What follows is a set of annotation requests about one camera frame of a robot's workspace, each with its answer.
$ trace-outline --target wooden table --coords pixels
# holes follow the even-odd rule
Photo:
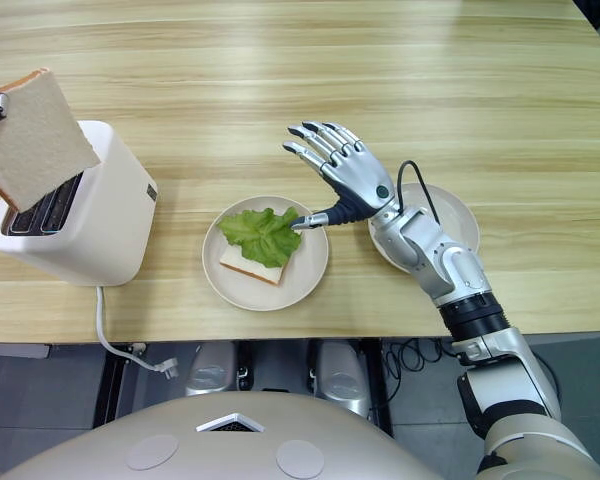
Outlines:
[[[394,175],[417,160],[468,203],[524,333],[600,330],[600,39],[569,0],[0,0],[0,83],[39,66],[160,186],[140,273],[106,292],[111,340],[446,334],[364,224],[329,229],[326,275],[286,310],[240,310],[207,283],[224,207],[333,203],[280,147],[304,119],[347,125]],[[0,342],[94,341],[94,307],[92,288],[0,254]]]

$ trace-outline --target toaster power cord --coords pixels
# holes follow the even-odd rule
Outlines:
[[[104,288],[96,287],[96,298],[96,333],[98,335],[98,340],[104,348],[114,355],[131,360],[147,370],[151,370],[152,372],[162,372],[168,379],[178,376],[178,360],[175,357],[169,358],[164,362],[157,363],[156,365],[151,365],[135,355],[112,347],[104,336]]]

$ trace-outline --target bread slice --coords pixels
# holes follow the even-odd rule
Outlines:
[[[100,159],[82,134],[53,73],[41,68],[0,88],[0,196],[19,212]]]
[[[260,262],[244,258],[242,247],[239,245],[229,245],[220,257],[220,264],[271,285],[280,283],[282,271],[284,270],[284,267],[268,268]]]

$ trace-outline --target sandwich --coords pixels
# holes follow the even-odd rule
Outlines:
[[[291,221],[297,217],[293,207],[283,215],[276,215],[271,208],[226,215],[218,222],[229,243],[220,257],[220,264],[271,285],[279,285],[284,267],[302,241],[300,234],[290,228]]]

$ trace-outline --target white plate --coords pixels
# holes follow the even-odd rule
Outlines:
[[[311,214],[307,207],[288,198],[262,196],[231,205],[211,224],[202,246],[202,265],[213,289],[227,302],[247,310],[279,310],[302,300],[320,282],[329,259],[329,242],[323,228],[302,231],[300,247],[291,255],[279,285],[269,285],[220,265],[220,256],[228,246],[217,227],[222,217],[265,208],[273,208],[276,215],[282,215],[289,207],[295,207],[298,215]]]
[[[447,192],[440,187],[435,185],[427,184],[427,190],[431,195],[431,201],[436,207],[438,212],[438,218],[440,224],[444,229],[445,233],[454,240],[465,244],[467,247],[477,252],[480,246],[480,229],[478,228],[478,222],[474,217],[469,207],[467,207],[462,200],[456,197],[453,193]],[[429,208],[429,202],[427,197],[422,190],[422,186],[419,183],[407,183],[402,185],[402,198],[404,199],[405,206],[416,205],[423,208],[427,215],[433,218],[433,214]],[[393,262],[384,248],[375,239],[375,227],[371,225],[369,221],[369,233],[371,234],[371,240],[376,246],[380,254],[387,260],[391,265],[400,270],[406,272],[407,270]]]

